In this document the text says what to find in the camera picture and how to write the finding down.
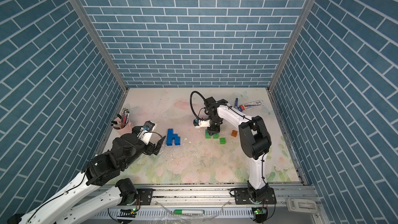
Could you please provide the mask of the pink pen bucket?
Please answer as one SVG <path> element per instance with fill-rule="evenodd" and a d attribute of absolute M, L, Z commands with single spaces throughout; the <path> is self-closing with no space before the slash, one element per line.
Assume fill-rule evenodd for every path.
<path fill-rule="evenodd" d="M 128 134 L 128 133 L 132 133 L 132 124 L 130 122 L 128 122 L 123 128 L 121 127 L 121 123 L 113 120 L 111 122 L 111 126 L 114 130 L 117 131 L 117 133 L 122 136 L 124 134 Z"/>

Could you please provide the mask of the white toothpaste tube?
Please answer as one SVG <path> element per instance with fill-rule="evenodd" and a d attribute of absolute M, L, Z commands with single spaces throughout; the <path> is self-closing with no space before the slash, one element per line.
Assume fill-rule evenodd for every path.
<path fill-rule="evenodd" d="M 257 100 L 257 101 L 253 101 L 253 102 L 249 102 L 249 103 L 244 103 L 242 105 L 240 105 L 238 107 L 238 109 L 243 112 L 246 110 L 250 110 L 253 108 L 257 108 L 257 107 L 263 107 L 264 106 L 264 101 L 263 100 Z"/>

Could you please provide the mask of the long blue lego brick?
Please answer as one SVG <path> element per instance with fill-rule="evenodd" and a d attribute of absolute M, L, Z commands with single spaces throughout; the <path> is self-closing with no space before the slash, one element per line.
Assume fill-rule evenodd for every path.
<path fill-rule="evenodd" d="M 178 136 L 177 134 L 167 135 L 167 140 L 173 140 L 173 142 L 174 142 L 174 138 L 177 136 Z"/>

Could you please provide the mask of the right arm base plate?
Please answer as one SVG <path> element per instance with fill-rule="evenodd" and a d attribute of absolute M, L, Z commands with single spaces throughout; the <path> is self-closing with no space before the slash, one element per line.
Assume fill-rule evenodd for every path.
<path fill-rule="evenodd" d="M 230 195 L 234 198 L 236 205 L 249 204 L 276 204 L 276 196 L 274 189 L 271 187 L 263 187 L 259 190 L 251 188 L 233 188 Z"/>

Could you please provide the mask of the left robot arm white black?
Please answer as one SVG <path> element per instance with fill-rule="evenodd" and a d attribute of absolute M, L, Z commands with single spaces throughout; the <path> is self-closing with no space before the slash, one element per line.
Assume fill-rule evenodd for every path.
<path fill-rule="evenodd" d="M 131 205 L 136 212 L 142 197 L 129 178 L 121 179 L 103 194 L 84 203 L 90 193 L 120 175 L 140 155 L 157 155 L 165 136 L 150 143 L 152 131 L 141 128 L 114 139 L 111 150 L 91 159 L 83 171 L 49 200 L 25 214 L 14 214 L 9 224 L 80 224 L 97 213 L 117 205 Z"/>

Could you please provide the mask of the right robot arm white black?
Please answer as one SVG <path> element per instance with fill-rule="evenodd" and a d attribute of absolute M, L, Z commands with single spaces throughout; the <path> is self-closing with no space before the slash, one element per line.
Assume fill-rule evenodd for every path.
<path fill-rule="evenodd" d="M 206 119 L 195 121 L 197 128 L 206 127 L 210 136 L 220 133 L 224 121 L 238 129 L 240 146 L 249 161 L 248 195 L 253 202 L 266 200 L 276 203 L 273 189 L 266 180 L 265 160 L 272 145 L 271 136 L 260 116 L 243 115 L 226 100 L 216 101 L 213 97 L 204 100 Z"/>

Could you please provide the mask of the green marker on rail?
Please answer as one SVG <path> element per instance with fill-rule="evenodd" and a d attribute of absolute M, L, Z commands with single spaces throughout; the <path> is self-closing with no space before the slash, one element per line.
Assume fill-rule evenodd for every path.
<path fill-rule="evenodd" d="M 175 209 L 173 213 L 178 215 L 204 215 L 205 211 L 201 209 Z"/>

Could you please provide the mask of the aluminium front rail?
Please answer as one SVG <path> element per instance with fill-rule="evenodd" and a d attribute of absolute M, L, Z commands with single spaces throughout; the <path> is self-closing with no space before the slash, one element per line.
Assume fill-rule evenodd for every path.
<path fill-rule="evenodd" d="M 236 205 L 230 195 L 233 188 L 247 188 L 243 184 L 219 185 L 171 185 L 139 186 L 138 189 L 154 189 L 151 204 L 134 211 L 131 205 L 117 205 L 105 209 L 86 221 L 103 220 L 111 224 L 147 223 L 203 223 L 215 218 L 242 218 L 250 223 L 266 224 L 324 224 L 320 201 L 312 186 L 270 185 L 274 189 L 276 204 Z M 103 194 L 107 188 L 100 189 L 85 198 L 88 201 Z M 287 209 L 288 198 L 310 199 L 317 203 L 317 214 L 294 213 Z M 204 215 L 178 215 L 175 209 L 201 209 Z"/>

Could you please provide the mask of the bundle of pens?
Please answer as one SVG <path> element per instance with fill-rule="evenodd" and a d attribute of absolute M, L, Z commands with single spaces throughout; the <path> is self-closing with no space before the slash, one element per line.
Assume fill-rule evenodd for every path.
<path fill-rule="evenodd" d="M 121 127 L 123 128 L 129 121 L 130 111 L 127 108 L 123 108 L 120 114 L 117 114 L 116 121 L 121 123 Z"/>

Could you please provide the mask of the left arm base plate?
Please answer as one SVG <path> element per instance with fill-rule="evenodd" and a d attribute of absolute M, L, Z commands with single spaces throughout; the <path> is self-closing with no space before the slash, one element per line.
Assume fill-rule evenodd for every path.
<path fill-rule="evenodd" d="M 140 201 L 137 206 L 149 206 L 152 201 L 154 189 L 143 188 L 137 189 L 137 199 Z"/>

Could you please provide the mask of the orange lego brick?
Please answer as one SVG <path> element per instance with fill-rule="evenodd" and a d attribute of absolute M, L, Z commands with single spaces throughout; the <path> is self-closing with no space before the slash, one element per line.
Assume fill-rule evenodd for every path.
<path fill-rule="evenodd" d="M 232 133 L 231 133 L 231 135 L 232 135 L 233 137 L 237 137 L 237 135 L 238 135 L 238 131 L 236 131 L 236 130 L 233 130 L 233 131 L 232 131 Z"/>

